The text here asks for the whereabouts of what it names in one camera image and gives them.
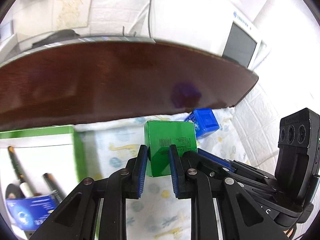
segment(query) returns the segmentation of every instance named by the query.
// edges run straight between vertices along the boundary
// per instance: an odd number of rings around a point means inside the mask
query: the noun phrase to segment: green border
[[[78,182],[88,176],[83,143],[72,125],[49,126],[0,132],[0,139],[34,137],[56,134],[72,134],[73,158]]]

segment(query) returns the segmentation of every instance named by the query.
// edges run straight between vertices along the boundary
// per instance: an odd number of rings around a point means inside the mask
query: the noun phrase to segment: blue box
[[[51,195],[6,199],[10,215],[23,231],[34,231],[57,207]]]
[[[196,138],[204,138],[219,129],[219,124],[210,108],[195,109],[185,119],[195,124]]]

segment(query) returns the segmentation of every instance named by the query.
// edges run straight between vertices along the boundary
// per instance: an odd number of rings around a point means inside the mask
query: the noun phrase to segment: screw
[[[92,179],[91,178],[85,178],[84,180],[83,180],[83,184],[85,184],[85,185],[90,185],[91,183],[92,183]]]
[[[121,175],[127,175],[127,174],[129,174],[129,170],[126,169],[126,168],[123,168],[123,169],[120,170],[120,174]]]
[[[188,173],[190,174],[190,175],[196,175],[197,174],[197,170],[196,169],[189,169],[188,170]]]
[[[235,181],[232,178],[226,178],[225,183],[227,183],[228,185],[232,185]]]

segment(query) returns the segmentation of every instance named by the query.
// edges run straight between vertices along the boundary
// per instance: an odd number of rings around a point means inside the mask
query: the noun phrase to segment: wooden surface
[[[257,81],[242,66],[168,43],[55,47],[0,69],[0,130],[234,106]]]

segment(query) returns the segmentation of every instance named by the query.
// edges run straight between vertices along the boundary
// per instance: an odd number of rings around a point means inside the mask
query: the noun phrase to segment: black marker
[[[25,197],[33,197],[33,193],[31,191],[28,183],[24,179],[24,176],[22,174],[21,168],[18,163],[16,153],[15,153],[12,146],[8,147],[8,152],[9,152],[10,160],[11,160],[12,166],[14,168],[14,171],[18,177],[18,181],[20,184],[19,187],[20,187],[21,191],[23,192]]]
[[[48,188],[51,190],[51,194],[57,199],[60,204],[62,200],[65,199],[65,195],[59,190],[59,186],[57,185],[56,181],[54,180],[52,174],[45,173],[42,175],[44,181],[46,182]]]

